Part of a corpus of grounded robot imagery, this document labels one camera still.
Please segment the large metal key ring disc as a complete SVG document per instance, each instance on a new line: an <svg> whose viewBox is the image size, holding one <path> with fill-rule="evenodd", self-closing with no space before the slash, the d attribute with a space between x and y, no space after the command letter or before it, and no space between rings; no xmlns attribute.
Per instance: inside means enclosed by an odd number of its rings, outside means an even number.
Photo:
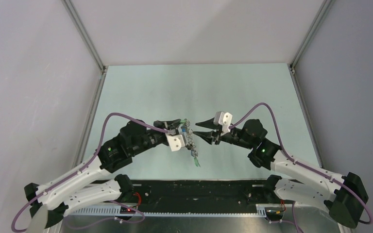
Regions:
<svg viewBox="0 0 373 233"><path fill-rule="evenodd" d="M190 121L187 120L185 124L181 124L181 126L187 126L188 131L187 133L183 133L184 139L186 141L186 148L190 151L190 155L193 157L194 164L196 167L200 167L199 161L198 161L198 152L196 149L195 142L193 140L193 130L190 127Z"/></svg>

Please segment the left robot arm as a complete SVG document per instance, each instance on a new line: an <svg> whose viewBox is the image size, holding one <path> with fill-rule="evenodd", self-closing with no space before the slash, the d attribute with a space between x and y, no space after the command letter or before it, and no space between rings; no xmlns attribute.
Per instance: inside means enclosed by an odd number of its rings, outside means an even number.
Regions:
<svg viewBox="0 0 373 233"><path fill-rule="evenodd" d="M129 165L133 157L158 145L172 151L185 145L179 127L181 119L155 121L152 127L141 120L129 121L114 138L102 143L89 159L46 184L30 183L24 187L32 217L46 206L45 228L59 223L70 213L86 206L106 201L129 202L135 196L134 186L127 175L119 174L103 183L91 186L98 179L114 174Z"/></svg>

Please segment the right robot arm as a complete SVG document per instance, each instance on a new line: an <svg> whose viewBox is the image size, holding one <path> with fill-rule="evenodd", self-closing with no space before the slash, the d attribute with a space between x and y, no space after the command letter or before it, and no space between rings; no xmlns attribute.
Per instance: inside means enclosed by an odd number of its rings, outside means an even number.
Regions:
<svg viewBox="0 0 373 233"><path fill-rule="evenodd" d="M369 197L358 175L331 172L285 154L282 146L266 138L268 132L258 119L247 120L241 129L229 129L229 120L217 122L214 118L198 122L196 126L209 129L208 132L194 132L208 144L225 142L250 149L248 158L255 167L299 181L295 184L271 176L269 184L262 190L267 202L274 203L278 199L303 202L327 212L335 222L351 229L361 222Z"/></svg>

